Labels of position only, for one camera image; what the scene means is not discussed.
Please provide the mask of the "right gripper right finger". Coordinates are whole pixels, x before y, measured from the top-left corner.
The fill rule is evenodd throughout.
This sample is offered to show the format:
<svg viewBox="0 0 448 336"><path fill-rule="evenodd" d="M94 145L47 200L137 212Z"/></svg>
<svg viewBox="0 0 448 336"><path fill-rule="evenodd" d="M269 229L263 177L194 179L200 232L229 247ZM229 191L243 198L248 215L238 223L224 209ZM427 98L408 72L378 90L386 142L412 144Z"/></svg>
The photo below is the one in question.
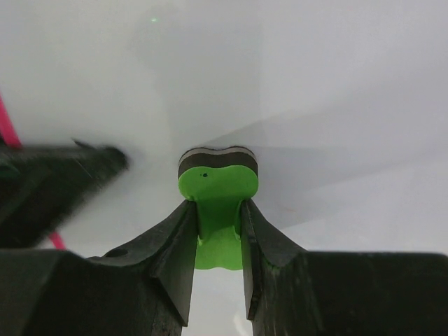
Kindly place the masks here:
<svg viewBox="0 0 448 336"><path fill-rule="evenodd" d="M306 250L274 227L253 200L242 203L240 214L246 317L293 320L303 302L298 263Z"/></svg>

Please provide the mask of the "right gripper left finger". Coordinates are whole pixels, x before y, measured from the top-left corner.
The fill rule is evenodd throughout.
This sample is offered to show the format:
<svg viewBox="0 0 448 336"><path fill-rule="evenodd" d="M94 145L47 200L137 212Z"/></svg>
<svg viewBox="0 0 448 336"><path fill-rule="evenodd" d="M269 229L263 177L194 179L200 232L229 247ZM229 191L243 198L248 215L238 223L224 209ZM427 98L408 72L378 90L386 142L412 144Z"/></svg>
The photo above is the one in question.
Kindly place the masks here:
<svg viewBox="0 0 448 336"><path fill-rule="evenodd" d="M196 206L182 202L131 241L89 259L89 328L188 324L196 256Z"/></svg>

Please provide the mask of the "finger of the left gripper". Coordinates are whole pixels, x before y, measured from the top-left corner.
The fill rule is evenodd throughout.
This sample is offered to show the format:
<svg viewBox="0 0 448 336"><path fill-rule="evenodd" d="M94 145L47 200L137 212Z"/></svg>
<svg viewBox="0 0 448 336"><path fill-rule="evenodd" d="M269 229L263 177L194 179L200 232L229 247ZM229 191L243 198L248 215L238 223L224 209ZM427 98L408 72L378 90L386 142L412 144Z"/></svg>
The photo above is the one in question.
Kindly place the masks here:
<svg viewBox="0 0 448 336"><path fill-rule="evenodd" d="M93 195L128 168L113 146L1 143L1 247L40 244Z"/></svg>

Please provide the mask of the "green whiteboard eraser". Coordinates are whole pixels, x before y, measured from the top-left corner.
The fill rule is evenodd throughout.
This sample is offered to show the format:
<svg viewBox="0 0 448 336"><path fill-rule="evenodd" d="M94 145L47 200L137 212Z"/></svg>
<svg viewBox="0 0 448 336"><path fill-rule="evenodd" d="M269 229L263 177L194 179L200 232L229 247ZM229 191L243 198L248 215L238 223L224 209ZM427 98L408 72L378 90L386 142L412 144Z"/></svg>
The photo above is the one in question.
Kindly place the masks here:
<svg viewBox="0 0 448 336"><path fill-rule="evenodd" d="M178 189L197 209L195 268L241 270L240 209L258 191L255 154L242 146L192 148L178 162Z"/></svg>

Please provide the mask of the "red framed whiteboard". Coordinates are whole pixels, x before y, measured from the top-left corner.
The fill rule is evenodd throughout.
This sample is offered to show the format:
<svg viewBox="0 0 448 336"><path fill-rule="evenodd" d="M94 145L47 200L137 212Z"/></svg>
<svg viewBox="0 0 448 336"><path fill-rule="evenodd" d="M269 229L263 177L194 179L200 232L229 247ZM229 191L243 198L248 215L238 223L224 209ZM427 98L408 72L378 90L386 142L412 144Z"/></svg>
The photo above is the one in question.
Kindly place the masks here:
<svg viewBox="0 0 448 336"><path fill-rule="evenodd" d="M446 1L2 1L1 136L128 157L1 247L2 335L447 334ZM186 151L231 146L306 250L295 318L247 319L243 265L194 266L186 327L87 327L89 259L187 201Z"/></svg>

